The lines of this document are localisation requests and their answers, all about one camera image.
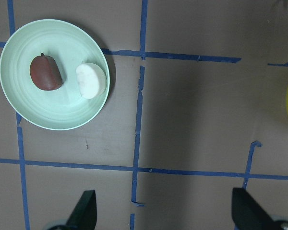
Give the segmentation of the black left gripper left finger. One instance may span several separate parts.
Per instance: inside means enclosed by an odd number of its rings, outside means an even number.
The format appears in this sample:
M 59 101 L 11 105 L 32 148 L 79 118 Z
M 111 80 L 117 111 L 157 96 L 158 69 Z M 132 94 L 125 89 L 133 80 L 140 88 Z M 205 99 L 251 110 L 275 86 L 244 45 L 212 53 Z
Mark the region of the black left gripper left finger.
M 94 230 L 97 222 L 95 190 L 84 191 L 66 222 L 70 230 Z

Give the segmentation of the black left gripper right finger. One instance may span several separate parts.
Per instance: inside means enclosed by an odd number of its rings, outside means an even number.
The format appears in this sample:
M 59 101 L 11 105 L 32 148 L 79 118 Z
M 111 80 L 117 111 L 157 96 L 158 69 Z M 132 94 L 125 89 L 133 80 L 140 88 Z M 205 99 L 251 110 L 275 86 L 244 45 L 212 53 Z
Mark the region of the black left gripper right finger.
M 232 189 L 231 216 L 239 230 L 276 230 L 272 218 L 244 188 Z

